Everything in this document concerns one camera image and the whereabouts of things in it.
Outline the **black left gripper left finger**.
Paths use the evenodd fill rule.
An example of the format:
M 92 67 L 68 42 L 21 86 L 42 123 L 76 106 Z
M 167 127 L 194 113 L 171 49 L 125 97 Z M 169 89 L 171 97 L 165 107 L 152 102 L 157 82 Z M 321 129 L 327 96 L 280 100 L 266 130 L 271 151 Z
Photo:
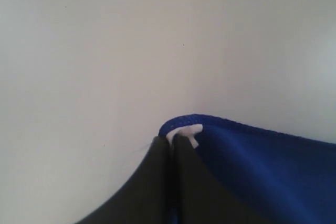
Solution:
M 169 223 L 170 145 L 155 137 L 125 184 L 79 223 Z

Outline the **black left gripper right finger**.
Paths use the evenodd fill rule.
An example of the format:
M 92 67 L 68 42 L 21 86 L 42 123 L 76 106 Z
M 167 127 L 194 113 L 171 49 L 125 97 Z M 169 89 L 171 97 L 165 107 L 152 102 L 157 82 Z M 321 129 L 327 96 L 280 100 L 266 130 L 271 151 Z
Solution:
M 244 210 L 206 168 L 186 136 L 173 137 L 178 223 L 243 223 Z

